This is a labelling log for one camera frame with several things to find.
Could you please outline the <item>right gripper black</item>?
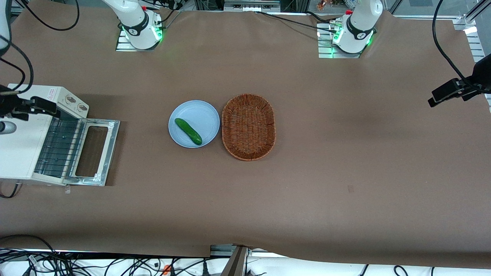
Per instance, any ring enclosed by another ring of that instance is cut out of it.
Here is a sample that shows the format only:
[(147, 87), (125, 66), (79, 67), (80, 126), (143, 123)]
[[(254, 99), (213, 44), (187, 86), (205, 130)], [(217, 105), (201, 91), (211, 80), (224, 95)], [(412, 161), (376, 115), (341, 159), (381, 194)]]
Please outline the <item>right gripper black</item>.
[(1, 87), (0, 92), (1, 118), (11, 114), (11, 117), (14, 119), (28, 121), (30, 113), (60, 118), (61, 113), (55, 102), (37, 96), (31, 97), (30, 100), (20, 100), (18, 92), (8, 87)]

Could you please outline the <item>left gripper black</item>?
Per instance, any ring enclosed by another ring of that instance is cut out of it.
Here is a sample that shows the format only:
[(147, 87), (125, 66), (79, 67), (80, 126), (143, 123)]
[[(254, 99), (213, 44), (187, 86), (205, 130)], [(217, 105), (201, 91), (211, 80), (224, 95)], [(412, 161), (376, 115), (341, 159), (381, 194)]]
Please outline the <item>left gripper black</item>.
[(491, 54), (488, 54), (480, 61), (475, 63), (471, 75), (471, 82), (475, 86), (465, 86), (462, 80), (457, 78), (451, 79), (432, 91), (432, 97), (428, 99), (428, 104), (431, 108), (438, 104), (460, 97), (463, 101), (468, 101), (474, 96), (482, 94), (481, 90), (491, 91)]

